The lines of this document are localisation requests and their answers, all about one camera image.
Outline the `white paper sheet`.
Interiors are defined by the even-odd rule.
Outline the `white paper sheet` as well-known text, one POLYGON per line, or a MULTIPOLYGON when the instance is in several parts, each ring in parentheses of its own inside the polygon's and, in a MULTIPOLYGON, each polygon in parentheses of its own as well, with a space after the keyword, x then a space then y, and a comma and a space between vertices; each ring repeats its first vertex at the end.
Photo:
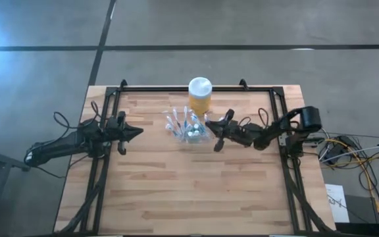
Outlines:
POLYGON ((335 223, 348 223, 349 213, 347 211, 343 186, 325 184, 328 202, 335 223))

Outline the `black power box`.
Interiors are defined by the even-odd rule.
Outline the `black power box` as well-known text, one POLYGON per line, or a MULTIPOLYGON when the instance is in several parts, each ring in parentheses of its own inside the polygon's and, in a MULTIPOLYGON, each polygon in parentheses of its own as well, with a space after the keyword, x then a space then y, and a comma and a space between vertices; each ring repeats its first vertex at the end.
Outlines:
POLYGON ((326 158, 329 159, 331 157, 335 157, 339 154, 341 154, 343 151, 343 146, 340 144, 336 144, 334 147, 332 147, 328 153, 326 154, 326 158))

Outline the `black floor equipment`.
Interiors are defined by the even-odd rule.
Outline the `black floor equipment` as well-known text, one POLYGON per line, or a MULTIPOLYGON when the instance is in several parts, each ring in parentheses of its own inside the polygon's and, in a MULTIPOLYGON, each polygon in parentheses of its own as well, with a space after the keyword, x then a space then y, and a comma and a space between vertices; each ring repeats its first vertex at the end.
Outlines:
POLYGON ((379 237, 379 224, 336 223, 336 229, 346 234, 358 234, 379 237))

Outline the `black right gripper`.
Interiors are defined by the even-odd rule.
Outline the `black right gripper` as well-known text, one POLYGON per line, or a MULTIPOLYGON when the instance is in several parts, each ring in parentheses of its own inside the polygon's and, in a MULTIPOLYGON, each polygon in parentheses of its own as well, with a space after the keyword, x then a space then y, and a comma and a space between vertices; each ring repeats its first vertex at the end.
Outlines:
POLYGON ((241 127, 237 121, 233 120, 234 110, 229 109, 225 114, 225 121, 206 121, 205 125, 211 130, 212 134, 218 138, 214 146, 214 151, 219 152, 224 147, 224 139, 227 138, 245 147, 249 147, 253 143, 253 139, 249 137, 248 131, 241 127))

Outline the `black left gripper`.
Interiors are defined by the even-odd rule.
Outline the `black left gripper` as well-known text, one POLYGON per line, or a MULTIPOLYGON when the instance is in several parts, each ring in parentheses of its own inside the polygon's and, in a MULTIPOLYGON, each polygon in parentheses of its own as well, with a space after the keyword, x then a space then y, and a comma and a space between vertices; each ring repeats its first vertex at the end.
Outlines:
POLYGON ((110 140, 118 140, 117 150, 121 155, 126 154, 125 143, 133 140, 136 136, 143 133, 143 129, 132 126, 125 123, 126 113, 120 111, 117 117, 111 116, 106 125, 106 131, 110 140), (125 124, 126 129, 129 131, 128 137, 125 133, 125 124))

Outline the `yellow canister white lid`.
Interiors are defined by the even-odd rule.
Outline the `yellow canister white lid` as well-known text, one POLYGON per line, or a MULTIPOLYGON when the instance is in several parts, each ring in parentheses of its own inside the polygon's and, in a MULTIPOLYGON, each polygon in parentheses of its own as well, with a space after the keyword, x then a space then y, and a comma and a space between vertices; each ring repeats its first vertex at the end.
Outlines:
POLYGON ((196 77, 189 82, 189 105, 196 115, 202 115, 209 110, 212 91, 213 85, 207 78, 196 77))

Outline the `dark grey floor mat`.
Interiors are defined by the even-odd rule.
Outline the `dark grey floor mat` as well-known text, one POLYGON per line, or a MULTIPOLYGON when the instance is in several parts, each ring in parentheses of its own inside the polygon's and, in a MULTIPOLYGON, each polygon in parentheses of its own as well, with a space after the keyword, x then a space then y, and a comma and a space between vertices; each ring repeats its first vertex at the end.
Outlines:
POLYGON ((345 196, 350 223, 379 224, 379 216, 373 197, 345 196))

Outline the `clear acrylic organizer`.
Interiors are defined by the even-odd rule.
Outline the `clear acrylic organizer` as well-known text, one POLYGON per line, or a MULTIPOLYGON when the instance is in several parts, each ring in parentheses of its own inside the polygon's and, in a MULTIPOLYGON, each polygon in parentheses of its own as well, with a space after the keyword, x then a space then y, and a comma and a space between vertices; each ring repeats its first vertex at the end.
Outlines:
POLYGON ((180 142, 186 142, 189 144, 205 143, 205 142, 209 142, 212 139, 211 133, 207 131, 206 127, 205 127, 206 132, 199 132, 200 135, 198 136, 193 135, 192 137, 188 137, 187 133, 189 131, 192 131, 194 133, 196 130, 197 129, 195 129, 194 127, 191 130, 188 130, 187 128, 185 129, 184 127, 182 127, 182 132, 179 132, 180 136, 177 137, 177 139, 180 142))

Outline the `black aluminium table frame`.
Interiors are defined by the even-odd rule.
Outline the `black aluminium table frame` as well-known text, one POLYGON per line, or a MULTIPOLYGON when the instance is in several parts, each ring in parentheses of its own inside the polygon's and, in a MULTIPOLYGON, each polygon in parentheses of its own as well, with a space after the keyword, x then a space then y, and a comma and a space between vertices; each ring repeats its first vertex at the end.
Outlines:
POLYGON ((286 179, 301 179, 308 202, 330 228, 334 219, 318 159, 307 149, 298 167, 274 140, 264 151, 214 140, 189 144, 166 129, 172 110, 183 117, 183 86, 92 86, 82 118, 97 102, 126 113, 142 134, 126 144, 125 155, 94 161, 72 157, 54 231, 62 230, 83 204, 88 183, 107 168, 101 201, 95 201, 81 229, 100 235, 256 235, 305 230, 306 213, 286 192, 286 179))

